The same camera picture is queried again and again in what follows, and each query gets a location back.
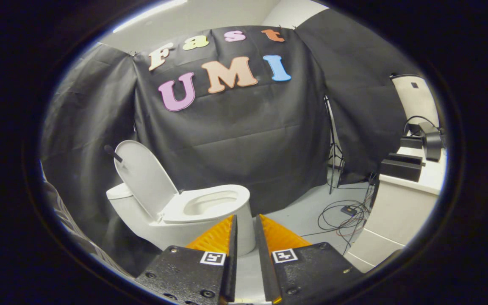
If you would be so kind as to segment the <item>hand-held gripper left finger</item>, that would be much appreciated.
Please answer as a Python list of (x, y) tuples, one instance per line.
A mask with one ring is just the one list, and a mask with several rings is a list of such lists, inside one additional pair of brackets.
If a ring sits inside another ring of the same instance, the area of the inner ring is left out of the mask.
[(165, 249), (136, 282), (173, 305), (227, 305), (236, 294), (238, 219), (229, 216), (184, 247)]

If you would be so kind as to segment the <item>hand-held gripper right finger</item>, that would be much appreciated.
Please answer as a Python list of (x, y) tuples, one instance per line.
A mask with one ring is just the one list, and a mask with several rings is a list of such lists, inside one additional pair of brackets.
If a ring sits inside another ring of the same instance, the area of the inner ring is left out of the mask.
[(333, 305), (363, 278), (328, 242), (312, 244), (262, 214), (255, 236), (265, 298), (273, 305)]

